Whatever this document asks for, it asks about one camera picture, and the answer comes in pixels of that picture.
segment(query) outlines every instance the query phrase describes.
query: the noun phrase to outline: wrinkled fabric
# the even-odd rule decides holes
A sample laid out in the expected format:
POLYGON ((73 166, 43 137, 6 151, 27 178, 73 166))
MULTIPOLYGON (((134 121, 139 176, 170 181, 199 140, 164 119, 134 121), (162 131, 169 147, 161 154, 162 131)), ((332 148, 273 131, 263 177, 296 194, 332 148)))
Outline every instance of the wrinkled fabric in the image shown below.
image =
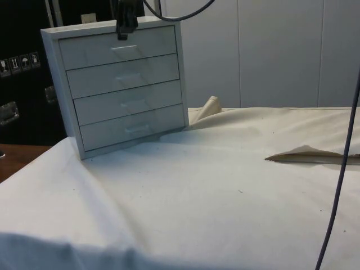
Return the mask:
MULTIPOLYGON (((0 269, 313 269, 340 167, 265 158, 341 154, 349 115, 231 110, 85 161, 65 139, 0 184, 0 269)), ((346 171, 323 269, 360 265, 359 171, 346 171)))

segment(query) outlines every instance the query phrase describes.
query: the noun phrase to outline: drawer front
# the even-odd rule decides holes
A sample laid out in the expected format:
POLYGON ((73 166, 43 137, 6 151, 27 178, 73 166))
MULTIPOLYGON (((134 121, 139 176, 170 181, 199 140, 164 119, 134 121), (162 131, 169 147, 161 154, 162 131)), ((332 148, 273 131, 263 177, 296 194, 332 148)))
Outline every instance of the drawer front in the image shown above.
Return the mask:
POLYGON ((86 151, 184 127, 182 105, 80 127, 86 151))
POLYGON ((177 55, 87 67, 67 72, 73 98, 179 79, 177 55))
POLYGON ((181 103, 179 80, 74 100, 80 125, 181 103))
POLYGON ((128 40, 103 34, 60 40, 66 70, 176 53, 173 26, 137 30, 128 40))

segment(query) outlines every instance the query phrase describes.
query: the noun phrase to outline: drawer cabinet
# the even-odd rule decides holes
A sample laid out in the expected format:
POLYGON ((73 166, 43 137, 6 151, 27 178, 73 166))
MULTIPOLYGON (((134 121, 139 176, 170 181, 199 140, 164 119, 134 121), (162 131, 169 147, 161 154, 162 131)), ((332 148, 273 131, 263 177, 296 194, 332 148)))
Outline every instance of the drawer cabinet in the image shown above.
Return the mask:
POLYGON ((188 125, 180 24, 142 17, 119 41, 115 23, 42 30, 66 132, 81 159, 188 125))

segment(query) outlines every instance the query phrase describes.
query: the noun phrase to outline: cable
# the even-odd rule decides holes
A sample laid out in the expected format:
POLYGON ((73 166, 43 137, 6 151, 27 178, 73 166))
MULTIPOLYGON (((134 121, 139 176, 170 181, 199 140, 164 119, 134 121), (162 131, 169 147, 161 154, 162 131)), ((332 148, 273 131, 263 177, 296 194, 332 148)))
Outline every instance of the cable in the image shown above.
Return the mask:
POLYGON ((159 6, 159 15, 163 15, 163 9, 161 8, 161 0, 157 0, 157 5, 159 6))
POLYGON ((212 3, 215 2, 215 0, 210 0, 206 5, 204 5, 202 8, 198 9, 197 11, 189 14, 189 15, 186 15, 186 16, 182 16, 182 17, 179 17, 179 18, 167 18, 167 17, 163 17, 162 15, 159 15, 156 13, 155 10, 152 9, 152 7, 149 5, 149 3, 146 1, 146 0, 142 0, 145 4, 145 6, 150 10, 150 12, 152 14, 154 14, 154 16, 158 17, 159 19, 163 20, 163 21, 183 21, 183 20, 187 20, 191 17, 194 17, 196 16, 197 14, 203 12, 205 9, 207 9, 212 3))
POLYGON ((334 198, 334 204, 332 205, 330 221, 328 223, 328 228, 327 228, 327 231, 326 231, 325 239, 324 239, 324 242, 323 242, 322 247, 321 247, 320 255, 319 255, 315 270, 320 270, 322 259, 324 258, 325 251, 326 251, 326 248, 327 248, 327 244, 329 243, 332 227, 334 225, 334 221, 335 221, 335 217, 336 217, 336 211, 338 210, 341 187, 343 185, 345 169, 347 167, 347 162, 348 162, 350 142, 351 142, 351 137, 352 137, 352 134, 353 134, 356 108, 357 108, 358 100, 359 100, 359 93, 360 93, 360 70, 359 70, 358 82, 357 82, 357 85, 356 85, 356 90, 355 90, 355 95, 354 95, 354 100, 353 100, 353 106, 352 106, 351 114, 350 114, 348 135, 346 137, 343 163, 341 165, 339 180, 337 182, 335 198, 334 198))

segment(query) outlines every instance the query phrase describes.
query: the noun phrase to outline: metal bracket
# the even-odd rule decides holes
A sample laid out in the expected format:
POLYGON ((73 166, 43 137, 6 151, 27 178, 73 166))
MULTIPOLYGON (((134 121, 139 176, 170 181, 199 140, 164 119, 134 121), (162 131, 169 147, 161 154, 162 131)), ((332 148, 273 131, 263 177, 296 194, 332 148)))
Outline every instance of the metal bracket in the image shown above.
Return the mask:
POLYGON ((15 121, 20 117, 19 110, 17 109, 14 101, 0 106, 0 125, 4 126, 10 122, 15 121))

